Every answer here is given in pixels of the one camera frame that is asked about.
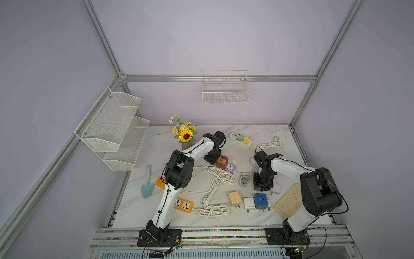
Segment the brown cube adapter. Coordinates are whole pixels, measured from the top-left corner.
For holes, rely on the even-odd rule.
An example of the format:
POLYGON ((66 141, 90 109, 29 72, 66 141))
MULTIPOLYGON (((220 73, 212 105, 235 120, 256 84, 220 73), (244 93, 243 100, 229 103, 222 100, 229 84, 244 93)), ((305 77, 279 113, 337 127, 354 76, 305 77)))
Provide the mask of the brown cube adapter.
POLYGON ((216 165, 218 168, 221 168, 221 169, 226 169, 226 167, 227 167, 227 165, 228 165, 228 162, 229 162, 228 157, 223 156, 223 155, 220 155, 220 156, 217 158, 217 160, 216 160, 216 162, 215 162, 215 165, 216 165))

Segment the small white cube adapter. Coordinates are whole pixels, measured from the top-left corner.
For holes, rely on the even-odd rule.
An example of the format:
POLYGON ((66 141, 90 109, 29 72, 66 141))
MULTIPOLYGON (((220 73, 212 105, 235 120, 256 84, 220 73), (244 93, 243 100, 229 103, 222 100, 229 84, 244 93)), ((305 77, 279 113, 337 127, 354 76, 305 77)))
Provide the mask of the small white cube adapter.
POLYGON ((280 192, 281 192, 281 185, 280 185, 280 184, 278 184, 278 183, 275 183, 275 184, 273 185, 272 190, 271 190, 271 194, 276 194, 276 195, 279 195, 279 194, 280 194, 280 192))

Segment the blue cube plug adapter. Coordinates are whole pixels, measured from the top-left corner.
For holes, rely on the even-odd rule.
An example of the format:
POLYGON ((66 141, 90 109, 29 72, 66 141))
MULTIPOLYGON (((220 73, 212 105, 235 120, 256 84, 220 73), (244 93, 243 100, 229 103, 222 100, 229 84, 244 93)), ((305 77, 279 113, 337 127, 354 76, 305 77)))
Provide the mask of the blue cube plug adapter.
POLYGON ((257 193, 253 197, 255 209, 260 211, 271 210, 270 203, 267 199, 266 194, 257 193))

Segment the purple power strip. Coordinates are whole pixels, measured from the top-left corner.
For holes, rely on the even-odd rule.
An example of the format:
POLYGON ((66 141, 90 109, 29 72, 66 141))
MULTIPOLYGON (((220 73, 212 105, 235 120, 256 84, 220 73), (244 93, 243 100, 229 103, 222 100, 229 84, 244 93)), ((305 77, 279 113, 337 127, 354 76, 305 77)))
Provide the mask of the purple power strip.
POLYGON ((231 174, 234 174, 235 171, 236 171, 236 166, 232 163, 228 163, 226 169, 223 169, 223 170, 226 171, 226 172, 229 172, 231 174))

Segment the white charger plug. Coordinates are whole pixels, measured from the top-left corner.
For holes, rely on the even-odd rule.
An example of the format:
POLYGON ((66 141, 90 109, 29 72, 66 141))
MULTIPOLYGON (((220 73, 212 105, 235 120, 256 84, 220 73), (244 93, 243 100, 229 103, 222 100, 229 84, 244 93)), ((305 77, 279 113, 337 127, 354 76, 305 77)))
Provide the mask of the white charger plug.
POLYGON ((243 203, 244 203, 244 209, 247 211, 247 213, 256 209, 253 197, 244 197, 243 203))

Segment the white power strip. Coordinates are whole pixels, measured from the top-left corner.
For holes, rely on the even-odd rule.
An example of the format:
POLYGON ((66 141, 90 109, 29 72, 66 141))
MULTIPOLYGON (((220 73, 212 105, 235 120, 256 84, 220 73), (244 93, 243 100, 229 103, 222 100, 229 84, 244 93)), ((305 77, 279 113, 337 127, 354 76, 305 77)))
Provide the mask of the white power strip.
POLYGON ((229 138, 236 141, 236 142, 238 142, 238 143, 241 143, 243 145, 247 145, 247 146, 251 145, 251 139, 249 137, 247 137, 245 135, 242 135, 242 134, 239 134, 239 133, 233 133, 232 132, 232 133, 229 134, 229 138))

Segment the beige cube plug adapter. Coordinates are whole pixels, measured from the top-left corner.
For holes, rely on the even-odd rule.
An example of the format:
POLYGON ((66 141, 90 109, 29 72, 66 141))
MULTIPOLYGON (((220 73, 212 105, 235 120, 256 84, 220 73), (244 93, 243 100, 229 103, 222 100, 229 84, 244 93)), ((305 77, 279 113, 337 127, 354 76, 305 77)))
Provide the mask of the beige cube plug adapter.
POLYGON ((238 191, 230 192, 229 193, 229 203, 230 206, 239 208, 240 204, 242 203, 242 198, 238 191))

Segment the orange power strip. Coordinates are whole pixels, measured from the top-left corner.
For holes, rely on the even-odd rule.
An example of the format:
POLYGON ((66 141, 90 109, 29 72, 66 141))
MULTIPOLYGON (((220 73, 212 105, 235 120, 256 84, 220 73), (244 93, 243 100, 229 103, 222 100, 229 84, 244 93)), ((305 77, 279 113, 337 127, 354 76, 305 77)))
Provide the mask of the orange power strip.
POLYGON ((161 188, 161 189, 165 189, 166 182, 165 182, 165 179, 164 179, 163 177, 159 177, 159 178, 156 180, 155 184, 157 185, 157 187, 159 187, 159 188, 161 188))
POLYGON ((175 209, 188 213, 188 214, 190 214, 193 211, 193 207, 194 207, 194 204, 192 202, 188 200, 183 200, 180 198, 178 198, 174 204, 175 209))

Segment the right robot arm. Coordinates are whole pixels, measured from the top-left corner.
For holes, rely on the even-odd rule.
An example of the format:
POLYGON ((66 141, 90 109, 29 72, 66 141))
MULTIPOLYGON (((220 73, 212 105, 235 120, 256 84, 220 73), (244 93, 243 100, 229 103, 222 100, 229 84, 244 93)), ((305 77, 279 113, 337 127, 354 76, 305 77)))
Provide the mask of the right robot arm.
POLYGON ((328 169, 302 166, 279 153, 268 155, 265 151, 258 151, 253 158, 262 169, 253 174, 255 190, 271 190, 274 176, 278 174, 300 186, 302 206, 282 224, 282 233, 286 237, 304 232, 319 217, 342 205, 343 197, 328 169))

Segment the beige work glove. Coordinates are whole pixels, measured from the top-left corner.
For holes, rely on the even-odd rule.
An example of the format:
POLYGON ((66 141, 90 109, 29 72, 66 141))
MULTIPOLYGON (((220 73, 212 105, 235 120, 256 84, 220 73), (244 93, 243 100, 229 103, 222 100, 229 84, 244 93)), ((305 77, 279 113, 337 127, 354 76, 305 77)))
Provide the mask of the beige work glove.
POLYGON ((301 186, 295 183, 273 206, 274 210, 283 218, 293 216, 303 205, 301 186))

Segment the sunflower bouquet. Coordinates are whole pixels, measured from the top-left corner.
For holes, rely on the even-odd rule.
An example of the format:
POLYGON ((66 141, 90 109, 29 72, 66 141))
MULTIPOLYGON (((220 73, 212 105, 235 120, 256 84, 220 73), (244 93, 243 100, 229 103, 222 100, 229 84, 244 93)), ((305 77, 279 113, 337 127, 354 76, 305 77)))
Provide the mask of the sunflower bouquet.
POLYGON ((180 142, 182 150, 187 150, 196 144, 196 124, 183 121, 177 113, 170 117, 169 123, 174 124, 172 133, 174 138, 180 142))

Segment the yellow cube adapter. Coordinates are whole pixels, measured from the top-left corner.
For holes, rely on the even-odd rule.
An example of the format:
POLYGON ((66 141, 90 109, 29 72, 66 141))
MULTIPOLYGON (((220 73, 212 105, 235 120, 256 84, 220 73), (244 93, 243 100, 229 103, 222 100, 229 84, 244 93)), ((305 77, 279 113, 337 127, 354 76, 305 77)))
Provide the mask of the yellow cube adapter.
POLYGON ((249 137, 247 137, 247 136, 245 136, 244 138, 243 138, 243 143, 244 144, 246 144, 246 145, 248 145, 248 146, 250 146, 251 145, 251 139, 249 138, 249 137))

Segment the white two-tier mesh shelf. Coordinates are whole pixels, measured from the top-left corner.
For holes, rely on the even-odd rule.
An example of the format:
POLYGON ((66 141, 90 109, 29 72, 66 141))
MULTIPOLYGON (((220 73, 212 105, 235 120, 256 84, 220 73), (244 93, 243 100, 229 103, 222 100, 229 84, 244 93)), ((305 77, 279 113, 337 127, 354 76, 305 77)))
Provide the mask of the white two-tier mesh shelf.
POLYGON ((107 88, 74 134, 112 171, 131 171, 149 120, 138 116, 140 98, 107 88))

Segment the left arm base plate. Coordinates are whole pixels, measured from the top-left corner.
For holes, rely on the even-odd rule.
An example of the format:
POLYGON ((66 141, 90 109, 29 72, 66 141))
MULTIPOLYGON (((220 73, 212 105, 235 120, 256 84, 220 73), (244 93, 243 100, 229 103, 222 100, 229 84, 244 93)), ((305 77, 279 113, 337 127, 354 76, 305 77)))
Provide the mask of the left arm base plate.
POLYGON ((167 229, 161 233, 157 233, 155 236, 149 234, 145 229, 139 232, 138 241, 136 246, 139 248, 144 247, 172 247, 178 244, 182 239, 181 229, 167 229))

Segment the aluminium front rail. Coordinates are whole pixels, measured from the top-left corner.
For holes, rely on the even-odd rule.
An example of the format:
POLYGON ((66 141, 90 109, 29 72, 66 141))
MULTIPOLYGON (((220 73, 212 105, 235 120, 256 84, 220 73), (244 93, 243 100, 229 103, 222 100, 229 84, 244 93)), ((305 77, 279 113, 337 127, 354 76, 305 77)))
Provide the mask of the aluminium front rail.
POLYGON ((344 225, 311 226, 304 237, 284 244, 276 229, 177 227, 161 245, 138 228, 100 228, 88 259, 360 259, 344 225))

